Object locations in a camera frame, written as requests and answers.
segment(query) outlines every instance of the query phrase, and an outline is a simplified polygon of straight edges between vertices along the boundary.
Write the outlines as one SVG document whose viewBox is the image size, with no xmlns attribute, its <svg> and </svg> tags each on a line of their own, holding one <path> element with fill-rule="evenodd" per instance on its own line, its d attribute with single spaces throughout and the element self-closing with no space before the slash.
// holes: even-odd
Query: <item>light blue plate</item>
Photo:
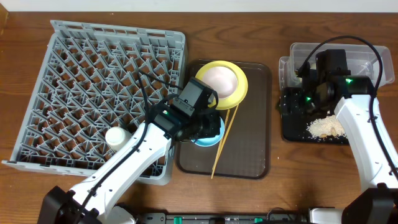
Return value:
<svg viewBox="0 0 398 224">
<path fill-rule="evenodd" d="M 221 127 L 220 127 L 219 135 L 214 136 L 212 138 L 198 139 L 196 142 L 195 142 L 195 140 L 191 140 L 191 141 L 194 142 L 196 145 L 202 146 L 202 147 L 214 146 L 221 140 L 221 138 L 223 137 L 223 134 L 225 132 L 224 121 L 222 118 L 220 118 L 220 125 L 221 125 Z"/>
</svg>

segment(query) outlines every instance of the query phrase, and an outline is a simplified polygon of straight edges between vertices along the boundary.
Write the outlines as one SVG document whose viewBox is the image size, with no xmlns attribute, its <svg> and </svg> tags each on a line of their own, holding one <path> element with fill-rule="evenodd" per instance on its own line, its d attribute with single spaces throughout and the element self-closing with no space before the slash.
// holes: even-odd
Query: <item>white wall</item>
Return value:
<svg viewBox="0 0 398 224">
<path fill-rule="evenodd" d="M 398 12 L 398 0 L 0 0 L 8 11 Z"/>
</svg>

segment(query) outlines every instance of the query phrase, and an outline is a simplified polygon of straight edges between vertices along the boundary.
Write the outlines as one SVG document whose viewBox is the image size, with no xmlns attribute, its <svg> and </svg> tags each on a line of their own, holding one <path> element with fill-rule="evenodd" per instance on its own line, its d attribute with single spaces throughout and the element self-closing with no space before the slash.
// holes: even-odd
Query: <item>clear plastic container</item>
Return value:
<svg viewBox="0 0 398 224">
<path fill-rule="evenodd" d="M 301 87 L 301 78 L 297 77 L 295 71 L 301 67 L 304 60 L 318 43 L 294 43 L 290 46 L 290 56 L 279 59 L 279 86 Z M 384 46 L 374 46 L 381 56 L 383 62 L 383 74 L 380 86 L 387 83 L 393 83 L 395 80 L 394 67 L 390 50 Z M 354 44 L 325 44 L 320 47 L 310 58 L 310 65 L 315 64 L 317 53 L 327 49 L 345 49 L 347 57 L 347 66 L 351 70 L 351 75 L 366 75 L 373 85 L 376 83 L 379 74 L 379 63 L 376 55 L 367 45 Z"/>
</svg>

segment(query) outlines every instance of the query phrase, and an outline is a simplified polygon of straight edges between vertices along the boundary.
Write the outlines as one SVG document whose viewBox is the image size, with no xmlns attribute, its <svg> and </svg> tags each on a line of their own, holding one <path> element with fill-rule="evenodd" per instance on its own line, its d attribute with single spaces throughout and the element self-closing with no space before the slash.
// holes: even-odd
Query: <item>gray dish rack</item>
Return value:
<svg viewBox="0 0 398 224">
<path fill-rule="evenodd" d="M 105 141 L 112 126 L 134 132 L 144 120 L 137 76 L 149 104 L 172 88 L 142 75 L 182 86 L 188 50 L 181 32 L 50 21 L 50 39 L 9 161 L 19 170 L 89 176 L 113 154 Z M 174 149 L 139 178 L 164 185 Z"/>
</svg>

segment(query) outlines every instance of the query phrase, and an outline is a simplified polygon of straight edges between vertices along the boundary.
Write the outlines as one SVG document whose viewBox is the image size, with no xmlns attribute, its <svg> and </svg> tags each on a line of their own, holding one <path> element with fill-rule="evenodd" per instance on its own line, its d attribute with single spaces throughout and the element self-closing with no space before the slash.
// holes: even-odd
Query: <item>wooden tabletop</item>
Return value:
<svg viewBox="0 0 398 224">
<path fill-rule="evenodd" d="M 256 62 L 272 72 L 272 105 L 279 99 L 278 62 L 294 42 L 357 35 L 390 49 L 398 73 L 398 14 L 324 13 L 38 13 L 12 12 L 0 36 L 0 159 L 9 159 L 53 29 L 50 20 L 177 30 L 187 36 L 189 61 Z M 378 99 L 398 146 L 398 82 Z M 134 184 L 120 199 L 136 212 L 266 213 L 270 208 L 343 208 L 360 194 L 349 146 L 283 141 L 272 110 L 271 171 L 260 181 L 184 174 L 175 166 L 165 186 Z M 20 172 L 0 165 L 0 223 L 35 223 L 44 195 L 82 177 Z"/>
</svg>

